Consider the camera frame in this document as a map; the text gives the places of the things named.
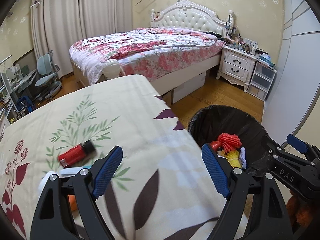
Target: brown plush toy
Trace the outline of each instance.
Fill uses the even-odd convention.
[[[308,227],[316,214],[319,204],[315,203],[301,203],[298,196],[290,191],[292,197],[287,202],[287,210],[290,217],[291,225],[295,222],[303,227]]]

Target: trash can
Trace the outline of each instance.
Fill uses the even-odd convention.
[[[267,135],[263,126],[248,113],[231,107],[211,105],[199,110],[190,120],[188,132],[199,147],[216,141],[222,133],[236,134],[245,148],[248,174],[262,177],[267,171],[269,153],[262,147],[261,138]]]

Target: headboard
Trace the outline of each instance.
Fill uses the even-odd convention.
[[[223,38],[227,37],[226,22],[220,20],[216,13],[202,5],[188,0],[180,0],[174,5],[160,12],[156,17],[156,11],[151,10],[151,27],[173,27],[195,31],[211,31],[219,33]]]

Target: snowflake wallpaper pattern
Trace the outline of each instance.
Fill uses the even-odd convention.
[[[149,27],[150,11],[160,12],[177,0],[132,0],[133,27]],[[190,0],[214,10],[221,20],[226,20],[228,11],[236,15],[236,25],[242,37],[257,41],[277,62],[283,29],[283,0]]]

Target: bed frame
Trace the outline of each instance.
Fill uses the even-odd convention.
[[[233,11],[230,10],[229,15],[233,16]],[[180,0],[158,14],[152,9],[150,19],[151,27],[174,27],[202,32],[211,31],[219,33],[223,38],[227,37],[226,22],[220,20],[214,11],[188,0]],[[164,95],[191,78],[219,65],[220,58],[221,53],[189,67],[169,73],[152,81],[151,84],[160,95]],[[84,87],[89,86],[88,79],[82,75],[78,66],[72,60],[71,64],[77,81]],[[112,59],[108,62],[108,67],[104,68],[103,75],[97,83],[117,78],[120,72],[119,63]]]

